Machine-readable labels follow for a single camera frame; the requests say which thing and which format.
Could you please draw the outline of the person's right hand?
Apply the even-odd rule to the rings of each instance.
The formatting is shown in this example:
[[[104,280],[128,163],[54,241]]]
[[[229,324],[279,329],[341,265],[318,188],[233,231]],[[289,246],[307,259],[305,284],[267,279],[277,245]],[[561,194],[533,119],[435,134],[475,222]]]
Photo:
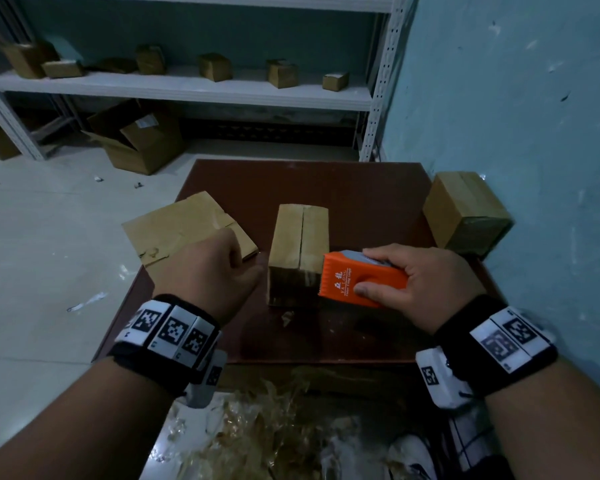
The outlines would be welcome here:
[[[449,250],[389,244],[363,249],[363,254],[388,261],[407,273],[405,289],[411,295],[411,305],[392,309],[430,335],[474,298],[486,293],[467,261]]]

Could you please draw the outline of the person's left hand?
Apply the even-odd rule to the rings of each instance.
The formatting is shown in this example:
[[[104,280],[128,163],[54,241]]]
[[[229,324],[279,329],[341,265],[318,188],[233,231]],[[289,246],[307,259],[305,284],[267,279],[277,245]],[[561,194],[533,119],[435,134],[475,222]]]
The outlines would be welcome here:
[[[238,299],[233,290],[232,270],[242,264],[235,233],[221,229],[168,258],[155,282],[153,298],[176,296],[199,307],[224,328],[248,299]]]

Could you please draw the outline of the orange tape dispenser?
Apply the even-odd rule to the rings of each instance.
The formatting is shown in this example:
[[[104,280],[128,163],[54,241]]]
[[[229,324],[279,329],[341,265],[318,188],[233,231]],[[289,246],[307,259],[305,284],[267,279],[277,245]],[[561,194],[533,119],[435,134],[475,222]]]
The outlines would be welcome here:
[[[319,296],[350,305],[381,308],[373,300],[354,292],[359,282],[373,282],[404,289],[408,275],[389,262],[368,258],[360,251],[343,250],[324,255]]]

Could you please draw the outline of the person's right forearm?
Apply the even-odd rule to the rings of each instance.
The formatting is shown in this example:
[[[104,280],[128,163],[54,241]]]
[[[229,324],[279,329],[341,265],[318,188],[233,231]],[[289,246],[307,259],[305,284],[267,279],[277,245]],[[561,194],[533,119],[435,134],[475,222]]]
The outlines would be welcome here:
[[[570,362],[485,401],[515,480],[600,480],[600,387]]]

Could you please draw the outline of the person's left forearm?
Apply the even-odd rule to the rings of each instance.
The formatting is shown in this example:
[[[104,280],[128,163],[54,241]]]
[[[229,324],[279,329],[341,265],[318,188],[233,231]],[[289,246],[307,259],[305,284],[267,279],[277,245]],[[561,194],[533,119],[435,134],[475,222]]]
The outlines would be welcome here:
[[[92,365],[0,447],[0,480],[139,480],[189,382],[173,361]]]

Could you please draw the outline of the tall taped cardboard box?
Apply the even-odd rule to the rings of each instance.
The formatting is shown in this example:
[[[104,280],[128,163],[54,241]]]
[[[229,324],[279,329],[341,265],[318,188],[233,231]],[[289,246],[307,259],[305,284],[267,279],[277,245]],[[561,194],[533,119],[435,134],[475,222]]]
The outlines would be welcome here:
[[[280,204],[267,266],[267,304],[316,307],[324,256],[328,252],[328,209]]]

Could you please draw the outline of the flat cardboard sheet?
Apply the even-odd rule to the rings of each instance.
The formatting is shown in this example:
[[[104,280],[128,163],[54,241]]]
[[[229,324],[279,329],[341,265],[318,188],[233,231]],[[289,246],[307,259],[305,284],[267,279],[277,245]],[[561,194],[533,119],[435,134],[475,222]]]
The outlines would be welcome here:
[[[235,233],[243,259],[258,252],[236,220],[206,191],[136,217],[122,224],[122,228],[152,278],[184,245],[202,241],[222,228]]]

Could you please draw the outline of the black wristband with marker tags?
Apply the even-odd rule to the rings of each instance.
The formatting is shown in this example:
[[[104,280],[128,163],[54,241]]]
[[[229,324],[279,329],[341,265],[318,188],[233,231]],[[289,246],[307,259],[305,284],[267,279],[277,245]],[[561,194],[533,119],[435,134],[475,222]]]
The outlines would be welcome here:
[[[150,379],[190,408],[211,403],[227,362],[219,323],[181,298],[162,294],[145,302],[116,337],[107,356]]]
[[[558,350],[520,311],[486,294],[465,305],[433,335],[416,363],[432,402],[456,410],[555,363]]]

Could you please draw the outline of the wide sealed cardboard box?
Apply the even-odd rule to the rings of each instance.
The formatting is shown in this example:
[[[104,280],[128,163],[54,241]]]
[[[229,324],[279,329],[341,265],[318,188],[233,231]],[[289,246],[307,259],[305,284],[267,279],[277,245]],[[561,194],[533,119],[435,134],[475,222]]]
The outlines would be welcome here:
[[[514,224],[509,211],[479,174],[435,174],[423,213],[438,248],[484,259]]]

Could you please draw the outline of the pile of crumpled clear tape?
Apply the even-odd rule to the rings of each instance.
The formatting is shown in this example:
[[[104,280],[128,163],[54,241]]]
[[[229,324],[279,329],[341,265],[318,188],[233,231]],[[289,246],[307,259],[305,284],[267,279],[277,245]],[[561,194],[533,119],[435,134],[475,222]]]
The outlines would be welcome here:
[[[200,410],[179,399],[141,480],[382,480],[404,418],[371,370],[229,367]]]

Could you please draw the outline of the white paper scrap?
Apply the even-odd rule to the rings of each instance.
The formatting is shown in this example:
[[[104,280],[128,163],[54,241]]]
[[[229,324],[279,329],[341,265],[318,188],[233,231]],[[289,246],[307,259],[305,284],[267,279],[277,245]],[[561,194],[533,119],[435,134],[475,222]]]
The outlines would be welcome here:
[[[108,295],[107,292],[99,292],[99,293],[95,294],[94,296],[88,298],[86,301],[83,301],[82,303],[79,303],[77,305],[69,307],[66,311],[67,311],[67,313],[73,313],[73,312],[80,311],[85,306],[88,306],[90,304],[96,303],[97,301],[103,300],[104,298],[107,297],[107,295]]]

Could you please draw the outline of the large open cardboard box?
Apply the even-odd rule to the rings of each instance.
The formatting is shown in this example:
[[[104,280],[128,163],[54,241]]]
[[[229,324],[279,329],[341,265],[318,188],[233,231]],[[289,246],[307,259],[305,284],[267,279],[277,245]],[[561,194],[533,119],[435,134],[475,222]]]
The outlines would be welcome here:
[[[130,98],[88,117],[92,141],[113,167],[152,175],[185,150],[179,119],[167,102]]]

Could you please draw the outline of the white metal shelf rack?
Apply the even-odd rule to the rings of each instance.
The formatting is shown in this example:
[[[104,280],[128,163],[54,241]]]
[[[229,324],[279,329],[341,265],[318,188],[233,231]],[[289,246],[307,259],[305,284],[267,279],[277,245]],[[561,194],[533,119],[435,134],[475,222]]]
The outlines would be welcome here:
[[[131,97],[174,102],[259,105],[368,113],[364,133],[356,133],[360,161],[379,159],[376,135],[398,52],[398,42],[415,0],[142,0],[170,3],[314,9],[386,15],[367,82],[353,83],[337,93],[321,88],[321,78],[305,77],[300,86],[275,89],[261,70],[238,70],[227,82],[211,82],[193,68],[176,68],[174,75],[93,73],[72,79],[27,80],[14,72],[0,74],[0,125],[24,155],[47,159],[32,133],[24,128],[3,97],[6,91],[49,95]]]

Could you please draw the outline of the row of small cardboard boxes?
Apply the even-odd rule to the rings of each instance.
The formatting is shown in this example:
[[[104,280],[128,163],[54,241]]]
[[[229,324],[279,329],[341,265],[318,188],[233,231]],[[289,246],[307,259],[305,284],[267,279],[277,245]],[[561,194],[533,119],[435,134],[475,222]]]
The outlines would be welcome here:
[[[269,61],[263,69],[235,69],[225,56],[209,53],[202,67],[169,66],[158,45],[136,47],[136,58],[109,57],[91,66],[62,59],[45,62],[42,78],[27,79],[15,70],[0,74],[0,92],[141,98],[175,102],[273,105],[362,111],[370,104],[364,80],[345,87],[323,87],[337,73],[305,73],[297,65]]]

